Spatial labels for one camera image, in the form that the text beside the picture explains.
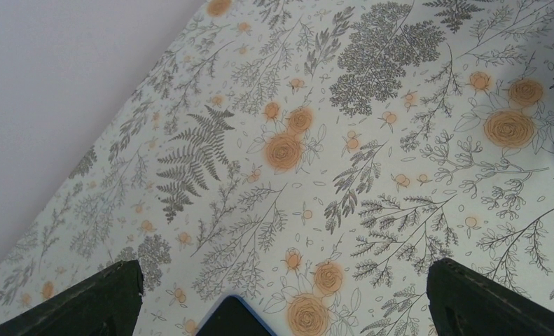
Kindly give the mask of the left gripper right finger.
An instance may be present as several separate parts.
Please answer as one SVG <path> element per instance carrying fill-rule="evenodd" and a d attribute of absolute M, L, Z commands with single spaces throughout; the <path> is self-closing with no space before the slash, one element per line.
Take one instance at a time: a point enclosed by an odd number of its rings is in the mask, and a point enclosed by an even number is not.
<path fill-rule="evenodd" d="M 426 293 L 438 335 L 554 335 L 554 312 L 450 258 L 429 268 Z"/>

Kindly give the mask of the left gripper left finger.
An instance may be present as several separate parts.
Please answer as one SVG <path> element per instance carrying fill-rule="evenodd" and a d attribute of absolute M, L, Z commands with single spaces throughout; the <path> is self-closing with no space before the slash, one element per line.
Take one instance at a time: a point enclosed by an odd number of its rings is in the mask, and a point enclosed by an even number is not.
<path fill-rule="evenodd" d="M 0 335 L 132 335 L 143 294 L 139 261 L 116 262 L 0 324 Z"/>

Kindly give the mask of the blue phone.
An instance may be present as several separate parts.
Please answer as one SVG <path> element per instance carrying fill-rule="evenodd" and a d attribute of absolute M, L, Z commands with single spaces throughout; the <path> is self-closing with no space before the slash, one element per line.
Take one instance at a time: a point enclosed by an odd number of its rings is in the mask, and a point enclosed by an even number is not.
<path fill-rule="evenodd" d="M 276 333 L 242 297 L 228 295 L 205 316 L 196 335 L 274 336 Z"/>

